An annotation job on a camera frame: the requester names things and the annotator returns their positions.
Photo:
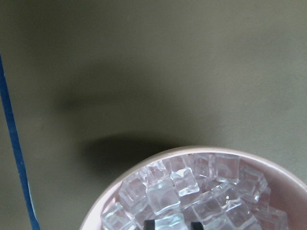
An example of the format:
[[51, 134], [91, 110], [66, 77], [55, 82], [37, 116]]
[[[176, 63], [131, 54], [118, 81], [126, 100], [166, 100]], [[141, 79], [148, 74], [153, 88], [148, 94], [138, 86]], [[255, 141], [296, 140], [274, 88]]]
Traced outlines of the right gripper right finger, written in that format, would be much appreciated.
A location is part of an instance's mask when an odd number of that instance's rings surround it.
[[191, 230], [203, 230], [203, 225], [201, 222], [191, 222]]

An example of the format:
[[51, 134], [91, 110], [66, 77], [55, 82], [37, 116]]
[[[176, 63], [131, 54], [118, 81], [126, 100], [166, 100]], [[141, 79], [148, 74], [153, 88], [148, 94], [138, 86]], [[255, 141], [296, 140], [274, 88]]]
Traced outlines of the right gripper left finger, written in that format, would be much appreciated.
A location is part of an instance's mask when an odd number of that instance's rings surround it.
[[155, 220], [154, 219], [145, 220], [143, 230], [155, 230]]

